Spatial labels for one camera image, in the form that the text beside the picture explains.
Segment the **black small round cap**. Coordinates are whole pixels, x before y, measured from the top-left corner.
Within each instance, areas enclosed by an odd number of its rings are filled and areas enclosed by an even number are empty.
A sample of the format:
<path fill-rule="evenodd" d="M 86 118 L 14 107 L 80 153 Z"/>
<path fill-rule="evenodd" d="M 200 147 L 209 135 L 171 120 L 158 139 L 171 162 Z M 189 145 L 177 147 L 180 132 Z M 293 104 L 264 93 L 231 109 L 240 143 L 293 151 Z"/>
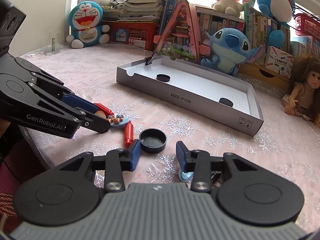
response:
<path fill-rule="evenodd" d="M 233 105 L 234 105 L 234 103 L 231 100 L 227 99 L 227 98 L 220 98 L 219 99 L 219 103 L 224 104 L 224 105 L 229 106 L 229 107 L 233 107 Z"/>

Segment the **black binder clip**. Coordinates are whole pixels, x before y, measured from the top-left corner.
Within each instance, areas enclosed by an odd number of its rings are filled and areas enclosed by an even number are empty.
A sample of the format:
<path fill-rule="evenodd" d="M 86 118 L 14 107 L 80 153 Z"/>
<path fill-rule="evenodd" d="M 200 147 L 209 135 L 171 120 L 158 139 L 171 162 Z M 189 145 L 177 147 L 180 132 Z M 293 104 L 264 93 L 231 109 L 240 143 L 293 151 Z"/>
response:
<path fill-rule="evenodd" d="M 149 50 L 144 50 L 144 53 L 145 53 L 145 65 L 147 66 L 149 64 L 152 64 L 153 60 L 157 56 L 157 53 Z"/>

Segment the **pink triangular toy house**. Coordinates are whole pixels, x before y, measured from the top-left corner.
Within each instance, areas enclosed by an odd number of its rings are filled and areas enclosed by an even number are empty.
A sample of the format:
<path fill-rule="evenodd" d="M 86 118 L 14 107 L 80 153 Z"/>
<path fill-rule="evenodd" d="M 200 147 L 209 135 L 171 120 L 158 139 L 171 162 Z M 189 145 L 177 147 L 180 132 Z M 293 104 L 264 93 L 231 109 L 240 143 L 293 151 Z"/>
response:
<path fill-rule="evenodd" d="M 201 43 L 196 7 L 186 0 L 178 2 L 161 36 L 154 37 L 153 55 L 164 55 L 199 64 L 202 56 L 211 53 L 209 45 Z"/>

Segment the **blue bear hair clip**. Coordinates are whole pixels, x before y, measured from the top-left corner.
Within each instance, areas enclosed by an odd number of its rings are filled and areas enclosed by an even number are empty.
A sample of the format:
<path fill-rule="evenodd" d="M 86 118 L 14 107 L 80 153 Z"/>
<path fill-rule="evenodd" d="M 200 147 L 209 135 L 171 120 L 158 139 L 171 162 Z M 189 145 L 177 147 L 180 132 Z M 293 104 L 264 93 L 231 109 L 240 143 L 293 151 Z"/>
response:
<path fill-rule="evenodd" d="M 124 128 L 126 124 L 130 122 L 129 118 L 127 116 L 123 115 L 109 115 L 107 119 L 111 125 L 111 127 L 115 128 Z"/>

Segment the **Doraemon plush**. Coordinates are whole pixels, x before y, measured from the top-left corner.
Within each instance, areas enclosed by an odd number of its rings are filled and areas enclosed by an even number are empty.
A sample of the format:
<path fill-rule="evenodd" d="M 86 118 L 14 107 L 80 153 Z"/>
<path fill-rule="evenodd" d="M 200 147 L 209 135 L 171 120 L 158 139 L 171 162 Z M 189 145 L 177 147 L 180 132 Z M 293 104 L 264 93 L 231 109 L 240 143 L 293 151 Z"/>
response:
<path fill-rule="evenodd" d="M 100 25 L 102 7 L 95 2 L 84 1 L 76 5 L 69 14 L 71 34 L 66 41 L 73 49 L 82 49 L 96 44 L 107 44 L 110 40 L 109 25 Z"/>

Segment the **stack of books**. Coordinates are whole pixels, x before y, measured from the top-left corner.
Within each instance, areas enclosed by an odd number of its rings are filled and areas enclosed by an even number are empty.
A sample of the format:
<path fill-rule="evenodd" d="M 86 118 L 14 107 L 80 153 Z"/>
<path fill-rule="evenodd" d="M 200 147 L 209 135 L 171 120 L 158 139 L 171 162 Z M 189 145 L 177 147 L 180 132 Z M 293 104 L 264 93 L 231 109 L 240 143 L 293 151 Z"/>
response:
<path fill-rule="evenodd" d="M 110 21 L 156 22 L 167 18 L 179 0 L 113 0 L 111 9 L 104 9 Z"/>

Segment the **black round lid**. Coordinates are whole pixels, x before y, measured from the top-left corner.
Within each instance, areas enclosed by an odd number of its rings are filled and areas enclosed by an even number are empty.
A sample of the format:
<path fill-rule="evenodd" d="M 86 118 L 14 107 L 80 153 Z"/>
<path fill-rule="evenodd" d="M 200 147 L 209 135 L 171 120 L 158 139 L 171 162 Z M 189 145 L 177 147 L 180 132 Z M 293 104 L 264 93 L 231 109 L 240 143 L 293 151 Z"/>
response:
<path fill-rule="evenodd" d="M 157 154 L 165 149 L 167 143 L 166 134 L 160 129 L 148 128 L 139 135 L 141 149 L 150 154 Z"/>

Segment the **blue Stitch plush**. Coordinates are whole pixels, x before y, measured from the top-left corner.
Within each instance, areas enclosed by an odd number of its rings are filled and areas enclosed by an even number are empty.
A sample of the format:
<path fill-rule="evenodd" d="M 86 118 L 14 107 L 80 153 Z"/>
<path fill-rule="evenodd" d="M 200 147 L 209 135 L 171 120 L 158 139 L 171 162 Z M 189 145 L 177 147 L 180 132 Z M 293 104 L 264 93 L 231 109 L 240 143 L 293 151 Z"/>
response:
<path fill-rule="evenodd" d="M 238 65 L 255 62 L 264 50 L 262 44 L 252 48 L 248 38 L 238 29 L 222 28 L 213 35 L 206 35 L 214 55 L 211 60 L 203 58 L 201 65 L 231 76 L 237 74 Z"/>

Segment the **grey cardboard box lid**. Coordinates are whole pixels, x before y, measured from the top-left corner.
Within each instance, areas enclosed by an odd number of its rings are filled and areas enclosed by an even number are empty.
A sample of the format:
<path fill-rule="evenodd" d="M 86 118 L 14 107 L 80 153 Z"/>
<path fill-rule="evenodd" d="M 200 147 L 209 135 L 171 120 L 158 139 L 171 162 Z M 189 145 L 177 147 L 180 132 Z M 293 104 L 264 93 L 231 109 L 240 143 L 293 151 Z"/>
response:
<path fill-rule="evenodd" d="M 157 74 L 170 81 L 158 81 Z M 142 59 L 119 66 L 116 81 L 251 136 L 264 122 L 250 83 L 198 64 L 157 56 L 146 66 Z M 231 100 L 233 107 L 219 103 L 220 98 Z"/>

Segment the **red plastic crate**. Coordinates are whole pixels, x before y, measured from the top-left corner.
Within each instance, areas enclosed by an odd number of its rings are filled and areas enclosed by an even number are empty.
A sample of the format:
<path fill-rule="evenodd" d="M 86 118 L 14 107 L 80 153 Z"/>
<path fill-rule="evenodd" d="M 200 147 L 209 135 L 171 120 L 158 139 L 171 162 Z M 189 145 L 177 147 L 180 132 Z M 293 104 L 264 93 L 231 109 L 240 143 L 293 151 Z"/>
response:
<path fill-rule="evenodd" d="M 153 38 L 158 33 L 155 22 L 119 22 L 103 21 L 101 25 L 109 25 L 111 42 L 128 44 L 144 50 L 153 51 Z"/>

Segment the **wooden drawer shelf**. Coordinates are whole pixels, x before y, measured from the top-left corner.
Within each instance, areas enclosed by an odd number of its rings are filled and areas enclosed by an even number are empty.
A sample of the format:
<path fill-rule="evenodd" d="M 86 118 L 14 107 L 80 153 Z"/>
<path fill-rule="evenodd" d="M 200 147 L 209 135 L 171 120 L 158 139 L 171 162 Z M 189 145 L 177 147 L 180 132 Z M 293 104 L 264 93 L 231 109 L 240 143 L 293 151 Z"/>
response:
<path fill-rule="evenodd" d="M 239 67 L 239 73 L 246 76 L 264 81 L 269 85 L 277 87 L 283 91 L 287 91 L 289 88 L 289 79 L 283 77 L 257 63 L 244 63 Z"/>

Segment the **pink snowflake tablecloth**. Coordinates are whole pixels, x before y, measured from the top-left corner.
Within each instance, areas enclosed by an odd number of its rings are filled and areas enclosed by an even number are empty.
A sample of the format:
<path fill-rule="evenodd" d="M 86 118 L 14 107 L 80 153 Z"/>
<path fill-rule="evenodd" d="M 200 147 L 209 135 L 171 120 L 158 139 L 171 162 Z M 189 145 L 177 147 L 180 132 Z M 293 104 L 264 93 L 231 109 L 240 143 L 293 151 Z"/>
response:
<path fill-rule="evenodd" d="M 175 145 L 180 140 L 190 149 L 199 148 L 211 155 L 236 153 L 294 182 L 305 198 L 297 224 L 309 232 L 319 227 L 318 127 L 285 114 L 279 90 L 256 79 L 250 79 L 250 83 L 264 123 L 253 137 L 118 84 L 117 67 L 143 56 L 138 48 L 107 44 L 80 50 L 66 46 L 49 55 L 35 50 L 24 58 L 63 81 L 76 95 L 127 116 L 133 123 L 135 136 L 147 128 L 157 128 L 166 134 L 165 150 L 157 155 L 142 154 L 136 170 L 124 174 L 125 184 L 177 182 Z"/>

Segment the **red crayon piece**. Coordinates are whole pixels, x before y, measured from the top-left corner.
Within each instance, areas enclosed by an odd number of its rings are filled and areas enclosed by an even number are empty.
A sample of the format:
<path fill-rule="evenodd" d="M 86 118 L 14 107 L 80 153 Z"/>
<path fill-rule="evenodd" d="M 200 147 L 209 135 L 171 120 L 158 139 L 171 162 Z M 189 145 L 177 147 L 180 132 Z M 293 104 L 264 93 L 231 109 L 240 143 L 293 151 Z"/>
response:
<path fill-rule="evenodd" d="M 128 148 L 134 141 L 134 127 L 131 121 L 129 121 L 124 128 L 124 144 Z"/>
<path fill-rule="evenodd" d="M 97 107 L 97 112 L 95 113 L 96 115 L 102 115 L 102 113 L 104 114 L 104 116 L 108 117 L 109 115 L 113 116 L 114 113 L 112 112 L 112 110 L 110 110 L 109 108 L 107 108 L 106 106 L 104 106 L 101 103 L 94 103 L 94 105 Z"/>

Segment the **brown walnut shaped toy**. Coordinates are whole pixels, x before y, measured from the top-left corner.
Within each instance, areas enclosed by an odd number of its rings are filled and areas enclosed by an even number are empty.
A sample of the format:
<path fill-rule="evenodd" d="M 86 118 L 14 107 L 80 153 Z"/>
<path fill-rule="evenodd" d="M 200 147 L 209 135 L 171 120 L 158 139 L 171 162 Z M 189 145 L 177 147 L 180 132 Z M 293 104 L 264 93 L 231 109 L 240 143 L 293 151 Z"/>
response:
<path fill-rule="evenodd" d="M 95 113 L 95 115 L 97 115 L 97 116 L 99 116 L 99 117 L 101 117 L 101 118 L 106 119 L 106 114 L 105 114 L 103 111 L 97 111 L 97 112 Z"/>

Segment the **white pencil printed box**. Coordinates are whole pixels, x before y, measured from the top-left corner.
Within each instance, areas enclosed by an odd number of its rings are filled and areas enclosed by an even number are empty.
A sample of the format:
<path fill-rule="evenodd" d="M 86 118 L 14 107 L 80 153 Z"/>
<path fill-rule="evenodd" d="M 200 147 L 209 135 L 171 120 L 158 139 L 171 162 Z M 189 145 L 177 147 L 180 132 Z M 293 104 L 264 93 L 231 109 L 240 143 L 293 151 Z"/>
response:
<path fill-rule="evenodd" d="M 294 56 L 281 49 L 269 46 L 265 57 L 265 68 L 289 79 L 294 61 Z"/>

